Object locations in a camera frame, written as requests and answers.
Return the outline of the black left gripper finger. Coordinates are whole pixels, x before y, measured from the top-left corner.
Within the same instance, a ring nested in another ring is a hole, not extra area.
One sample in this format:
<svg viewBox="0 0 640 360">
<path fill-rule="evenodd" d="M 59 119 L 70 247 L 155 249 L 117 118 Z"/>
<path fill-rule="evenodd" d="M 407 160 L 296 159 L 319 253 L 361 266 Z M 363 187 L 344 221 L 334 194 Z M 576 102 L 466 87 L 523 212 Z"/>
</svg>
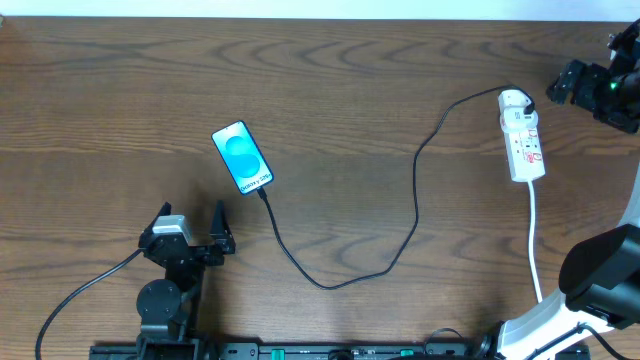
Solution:
<svg viewBox="0 0 640 360">
<path fill-rule="evenodd" d="M 170 214 L 171 214 L 171 209 L 172 209 L 171 204 L 170 204 L 169 202 L 165 202 L 165 203 L 161 206 L 160 210 L 158 211 L 158 213 L 156 214 L 156 216 L 153 218 L 153 220 L 152 220 L 152 221 L 151 221 L 151 222 L 150 222 L 150 223 L 149 223 L 149 224 L 144 228 L 144 230 L 143 230 L 142 234 L 143 234 L 143 235 L 149 235 L 149 234 L 151 234 L 151 233 L 152 233 L 153 226 L 154 226 L 154 224 L 156 223 L 156 221 L 157 221 L 160 217 L 162 217 L 162 216 L 168 216 L 168 215 L 170 215 Z"/>
<path fill-rule="evenodd" d="M 212 218 L 209 236 L 216 245 L 234 245 L 235 240 L 226 219 L 224 202 L 216 202 L 214 215 Z"/>
</svg>

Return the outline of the white power strip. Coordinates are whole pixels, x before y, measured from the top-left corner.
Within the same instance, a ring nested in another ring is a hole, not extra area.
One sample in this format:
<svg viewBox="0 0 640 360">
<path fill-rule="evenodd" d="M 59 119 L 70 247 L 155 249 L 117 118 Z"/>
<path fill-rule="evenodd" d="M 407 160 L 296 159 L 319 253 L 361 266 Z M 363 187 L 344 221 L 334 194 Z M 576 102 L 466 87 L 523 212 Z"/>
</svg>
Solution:
<svg viewBox="0 0 640 360">
<path fill-rule="evenodd" d="M 518 124 L 500 118 L 511 179 L 532 182 L 546 174 L 537 124 Z"/>
</svg>

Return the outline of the blue Galaxy smartphone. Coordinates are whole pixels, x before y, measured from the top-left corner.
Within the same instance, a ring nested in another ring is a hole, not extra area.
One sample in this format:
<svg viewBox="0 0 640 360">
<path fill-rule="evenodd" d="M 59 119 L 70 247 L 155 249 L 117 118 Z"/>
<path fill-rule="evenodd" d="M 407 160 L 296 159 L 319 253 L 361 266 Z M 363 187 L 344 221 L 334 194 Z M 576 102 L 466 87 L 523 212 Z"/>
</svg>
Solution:
<svg viewBox="0 0 640 360">
<path fill-rule="evenodd" d="M 213 132 L 211 140 L 242 195 L 274 180 L 270 166 L 244 121 L 236 121 Z"/>
</svg>

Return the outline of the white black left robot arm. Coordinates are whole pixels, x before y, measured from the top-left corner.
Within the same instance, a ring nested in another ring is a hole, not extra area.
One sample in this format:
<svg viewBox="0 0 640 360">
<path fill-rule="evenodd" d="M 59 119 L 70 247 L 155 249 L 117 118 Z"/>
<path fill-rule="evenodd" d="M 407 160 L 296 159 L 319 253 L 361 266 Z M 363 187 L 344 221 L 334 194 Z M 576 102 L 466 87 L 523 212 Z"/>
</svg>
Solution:
<svg viewBox="0 0 640 360">
<path fill-rule="evenodd" d="M 173 215 L 164 204 L 143 230 L 138 247 L 143 256 L 165 270 L 164 277 L 139 292 L 136 309 L 141 317 L 136 340 L 138 360 L 203 360 L 218 357 L 217 346 L 196 330 L 205 270 L 224 264 L 236 243 L 226 220 L 224 203 L 216 203 L 208 245 L 192 245 L 183 215 Z"/>
</svg>

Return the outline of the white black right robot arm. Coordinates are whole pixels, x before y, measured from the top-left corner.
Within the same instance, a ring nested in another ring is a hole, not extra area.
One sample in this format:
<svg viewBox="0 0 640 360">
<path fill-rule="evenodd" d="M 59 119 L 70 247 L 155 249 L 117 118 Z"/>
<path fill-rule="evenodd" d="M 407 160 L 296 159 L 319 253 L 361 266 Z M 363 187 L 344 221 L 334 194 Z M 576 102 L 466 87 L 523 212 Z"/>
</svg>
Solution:
<svg viewBox="0 0 640 360">
<path fill-rule="evenodd" d="M 570 62 L 547 88 L 625 133 L 639 130 L 639 65 L 607 68 Z M 619 225 L 574 246 L 558 288 L 524 315 L 502 323 L 479 353 L 494 359 L 550 359 L 588 336 L 600 339 L 639 321 L 639 192 L 632 192 Z"/>
</svg>

